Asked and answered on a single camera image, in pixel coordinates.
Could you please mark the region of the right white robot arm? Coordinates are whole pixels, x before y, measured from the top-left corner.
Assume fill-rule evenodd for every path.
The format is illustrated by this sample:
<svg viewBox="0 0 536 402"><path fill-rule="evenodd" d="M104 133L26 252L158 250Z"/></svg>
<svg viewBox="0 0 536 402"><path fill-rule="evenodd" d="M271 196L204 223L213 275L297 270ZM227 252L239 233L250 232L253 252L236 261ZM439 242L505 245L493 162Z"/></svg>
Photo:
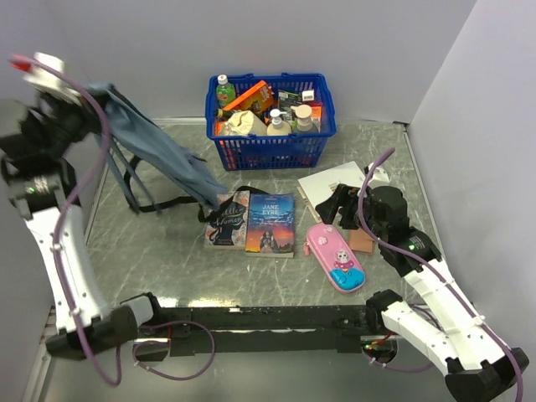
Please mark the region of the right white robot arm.
<svg viewBox="0 0 536 402"><path fill-rule="evenodd" d="M410 343L443 374L457 401L492 401L519 386L528 356L500 339L463 296L434 242L411 225L402 192L381 186L368 189L364 198L358 195L358 188L340 184L315 210L325 224L339 215L344 229L373 233L384 260L437 321L426 321L400 295L386 290L368 299L367 327L395 332Z"/></svg>

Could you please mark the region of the Jane Eyre book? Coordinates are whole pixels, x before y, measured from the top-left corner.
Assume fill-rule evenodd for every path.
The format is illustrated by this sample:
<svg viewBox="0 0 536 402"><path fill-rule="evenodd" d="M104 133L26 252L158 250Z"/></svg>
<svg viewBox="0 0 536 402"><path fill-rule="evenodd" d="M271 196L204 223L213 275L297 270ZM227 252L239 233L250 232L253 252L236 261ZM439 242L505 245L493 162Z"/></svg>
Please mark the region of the Jane Eyre book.
<svg viewBox="0 0 536 402"><path fill-rule="evenodd" d="M294 195L252 193L245 253L258 257L292 258L294 252Z"/></svg>

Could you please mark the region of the blue grey backpack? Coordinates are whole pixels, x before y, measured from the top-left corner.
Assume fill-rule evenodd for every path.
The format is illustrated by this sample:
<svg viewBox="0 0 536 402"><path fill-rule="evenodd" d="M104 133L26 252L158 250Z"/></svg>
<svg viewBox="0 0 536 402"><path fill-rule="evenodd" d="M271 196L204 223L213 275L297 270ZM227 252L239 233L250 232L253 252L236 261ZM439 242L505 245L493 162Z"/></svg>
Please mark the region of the blue grey backpack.
<svg viewBox="0 0 536 402"><path fill-rule="evenodd" d="M179 204L197 204L198 220L208 223L230 210L234 195L218 200L226 187L216 181L204 159L175 142L113 84L87 85L85 89L106 114L111 128L106 162L133 212L159 213ZM148 162L187 194L156 202L136 173L139 162Z"/></svg>

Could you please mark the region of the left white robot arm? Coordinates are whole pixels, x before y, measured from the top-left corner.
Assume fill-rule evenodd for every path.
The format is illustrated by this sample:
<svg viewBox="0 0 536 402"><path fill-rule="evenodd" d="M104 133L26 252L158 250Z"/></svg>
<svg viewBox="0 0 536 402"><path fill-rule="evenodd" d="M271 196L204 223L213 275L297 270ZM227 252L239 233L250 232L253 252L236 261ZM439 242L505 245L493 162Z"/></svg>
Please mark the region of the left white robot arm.
<svg viewBox="0 0 536 402"><path fill-rule="evenodd" d="M112 308L96 283L85 245L74 168L64 158L90 127L87 110L43 95L49 114L15 100L1 102L1 176L8 199L41 252L53 290L56 333L46 340L57 358L82 360L137 338L157 336L166 317L141 294Z"/></svg>

